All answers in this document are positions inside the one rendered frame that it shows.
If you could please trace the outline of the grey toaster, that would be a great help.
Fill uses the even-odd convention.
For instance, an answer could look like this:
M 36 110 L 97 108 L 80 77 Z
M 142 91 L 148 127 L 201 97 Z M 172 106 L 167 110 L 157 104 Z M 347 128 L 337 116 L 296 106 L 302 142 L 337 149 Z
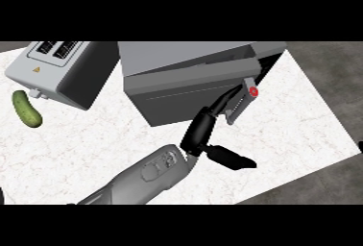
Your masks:
M 32 97 L 86 111 L 119 61 L 117 41 L 33 41 L 5 75 L 30 89 Z

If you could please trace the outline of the green cucumber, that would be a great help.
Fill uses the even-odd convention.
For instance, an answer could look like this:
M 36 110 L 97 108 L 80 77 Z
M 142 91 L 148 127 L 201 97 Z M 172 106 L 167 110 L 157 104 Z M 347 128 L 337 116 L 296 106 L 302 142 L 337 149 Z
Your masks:
M 17 90 L 14 92 L 12 101 L 21 122 L 30 128 L 39 128 L 43 124 L 43 116 L 35 109 L 24 90 Z

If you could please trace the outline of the grey microwave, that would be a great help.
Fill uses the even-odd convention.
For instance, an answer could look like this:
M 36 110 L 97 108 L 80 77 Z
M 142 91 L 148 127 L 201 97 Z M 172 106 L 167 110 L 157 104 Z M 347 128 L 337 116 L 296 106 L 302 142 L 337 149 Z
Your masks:
M 147 93 L 253 77 L 260 83 L 285 41 L 122 41 L 126 89 Z

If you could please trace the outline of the grey milk carton red cap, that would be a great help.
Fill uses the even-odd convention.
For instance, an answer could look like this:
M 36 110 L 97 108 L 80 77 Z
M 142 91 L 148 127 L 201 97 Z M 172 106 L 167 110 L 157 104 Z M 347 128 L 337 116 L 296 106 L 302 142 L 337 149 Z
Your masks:
M 226 110 L 226 120 L 231 125 L 235 124 L 240 115 L 247 109 L 251 102 L 259 97 L 259 88 L 256 85 L 254 78 L 246 78 L 243 81 L 243 97 L 237 104 L 237 107 L 232 110 Z

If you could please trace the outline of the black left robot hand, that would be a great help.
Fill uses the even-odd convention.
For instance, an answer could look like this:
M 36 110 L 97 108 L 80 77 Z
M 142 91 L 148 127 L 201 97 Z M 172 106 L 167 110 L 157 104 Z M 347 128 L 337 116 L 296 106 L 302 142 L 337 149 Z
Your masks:
M 223 146 L 209 145 L 209 140 L 216 125 L 218 116 L 241 90 L 243 86 L 234 87 L 219 97 L 213 105 L 200 110 L 181 143 L 181 148 L 188 154 L 200 157 L 201 153 L 206 152 L 207 157 L 232 170 L 256 168 L 257 162 L 253 159 L 243 157 Z

